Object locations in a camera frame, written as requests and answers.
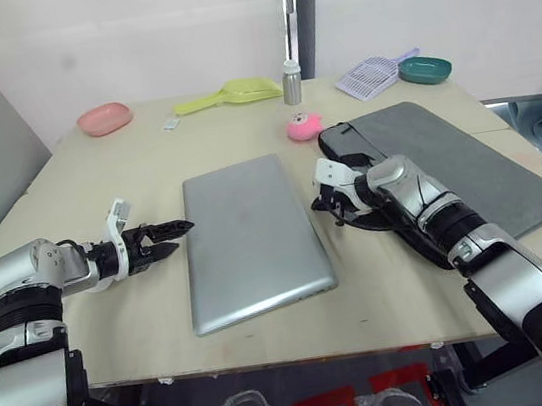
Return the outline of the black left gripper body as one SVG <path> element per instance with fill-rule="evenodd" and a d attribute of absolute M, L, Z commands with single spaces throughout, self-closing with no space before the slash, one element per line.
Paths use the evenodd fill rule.
<path fill-rule="evenodd" d="M 126 246 L 126 253 L 128 254 L 129 275 L 136 275 L 149 269 L 154 261 L 151 247 L 142 244 L 146 233 L 145 226 L 140 225 L 140 227 L 123 231 L 121 234 L 124 245 Z"/>

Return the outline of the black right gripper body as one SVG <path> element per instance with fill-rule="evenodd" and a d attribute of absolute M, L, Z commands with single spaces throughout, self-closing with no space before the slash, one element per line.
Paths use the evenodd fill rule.
<path fill-rule="evenodd" d="M 362 215 L 362 211 L 356 206 L 354 198 L 357 198 L 356 188 L 354 183 L 338 184 L 338 186 L 327 185 L 323 183 L 319 186 L 319 196 L 330 204 L 330 208 L 326 209 L 331 215 L 332 210 L 341 207 L 346 211 L 346 218 L 355 218 Z"/>

